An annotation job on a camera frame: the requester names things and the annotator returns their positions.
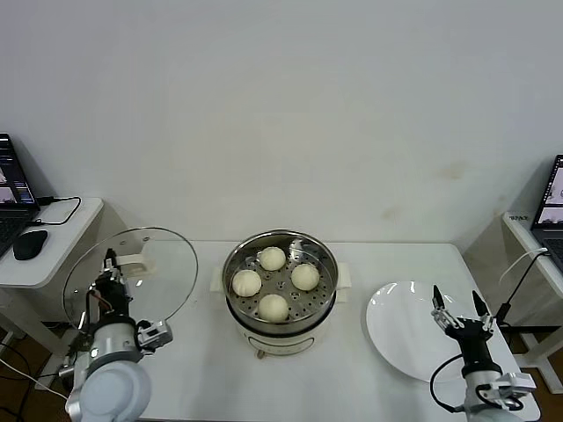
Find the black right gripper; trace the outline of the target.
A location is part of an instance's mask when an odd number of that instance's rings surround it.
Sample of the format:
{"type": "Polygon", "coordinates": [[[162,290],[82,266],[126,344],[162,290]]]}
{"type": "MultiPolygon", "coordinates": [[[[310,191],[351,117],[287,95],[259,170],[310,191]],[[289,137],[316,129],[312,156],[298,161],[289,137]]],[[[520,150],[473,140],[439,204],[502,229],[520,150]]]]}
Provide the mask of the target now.
{"type": "Polygon", "coordinates": [[[446,335],[456,340],[464,361],[463,375],[480,371],[497,371],[487,341],[493,336],[494,317],[478,292],[472,290],[474,308],[479,320],[452,316],[447,310],[443,296],[437,285],[433,286],[433,310],[431,315],[446,335]]]}

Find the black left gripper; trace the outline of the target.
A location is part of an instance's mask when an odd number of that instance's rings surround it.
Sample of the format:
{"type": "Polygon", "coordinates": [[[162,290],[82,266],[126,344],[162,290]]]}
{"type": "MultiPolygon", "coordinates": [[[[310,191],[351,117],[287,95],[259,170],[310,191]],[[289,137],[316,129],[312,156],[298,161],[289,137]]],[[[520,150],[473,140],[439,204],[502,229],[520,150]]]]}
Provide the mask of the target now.
{"type": "Polygon", "coordinates": [[[98,291],[100,314],[106,315],[128,315],[128,304],[132,301],[127,278],[121,276],[119,280],[113,280],[111,276],[120,273],[117,255],[113,248],[106,250],[103,260],[103,273],[95,280],[95,289],[98,291]]]}

